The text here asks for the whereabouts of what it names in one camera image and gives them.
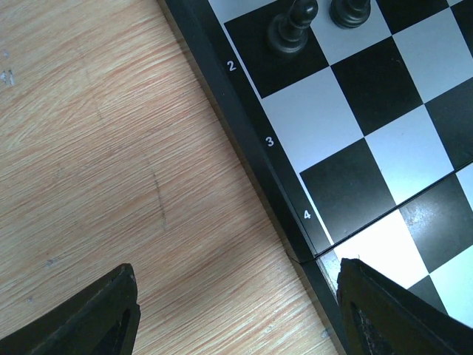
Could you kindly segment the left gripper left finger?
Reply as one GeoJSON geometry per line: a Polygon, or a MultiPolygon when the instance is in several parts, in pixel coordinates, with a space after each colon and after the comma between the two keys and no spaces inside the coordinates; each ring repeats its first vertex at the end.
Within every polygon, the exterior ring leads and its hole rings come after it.
{"type": "Polygon", "coordinates": [[[139,322],[135,273],[124,263],[1,339],[1,353],[131,354],[139,322]]]}

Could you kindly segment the black chess pawn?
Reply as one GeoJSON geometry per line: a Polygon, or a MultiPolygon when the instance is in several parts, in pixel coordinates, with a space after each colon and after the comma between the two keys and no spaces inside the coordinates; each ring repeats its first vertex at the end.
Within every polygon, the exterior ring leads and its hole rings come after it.
{"type": "Polygon", "coordinates": [[[294,1],[287,12],[273,17],[267,28],[267,43],[278,56],[294,57],[306,46],[308,30],[319,11],[317,1],[294,1]]]}

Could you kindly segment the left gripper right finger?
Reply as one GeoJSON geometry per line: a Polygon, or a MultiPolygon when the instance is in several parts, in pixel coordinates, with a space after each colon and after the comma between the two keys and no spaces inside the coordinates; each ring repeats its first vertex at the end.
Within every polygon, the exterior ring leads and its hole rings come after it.
{"type": "Polygon", "coordinates": [[[337,283],[347,354],[472,353],[472,328],[361,260],[342,259],[337,283]]]}

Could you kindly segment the black chess piece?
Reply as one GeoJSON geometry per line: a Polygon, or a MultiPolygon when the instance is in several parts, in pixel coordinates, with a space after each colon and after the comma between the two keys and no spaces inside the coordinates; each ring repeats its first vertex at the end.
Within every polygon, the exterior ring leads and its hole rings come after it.
{"type": "Polygon", "coordinates": [[[370,17],[370,13],[370,0],[332,0],[330,3],[330,17],[340,28],[360,27],[370,17]]]}

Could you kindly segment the black and white chessboard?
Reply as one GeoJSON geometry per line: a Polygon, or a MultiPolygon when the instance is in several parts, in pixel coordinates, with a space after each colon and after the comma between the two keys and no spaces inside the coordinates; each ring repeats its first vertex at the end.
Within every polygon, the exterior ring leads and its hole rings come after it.
{"type": "Polygon", "coordinates": [[[331,1],[294,57],[267,43],[294,1],[160,7],[338,351],[341,260],[472,328],[472,3],[331,1]]]}

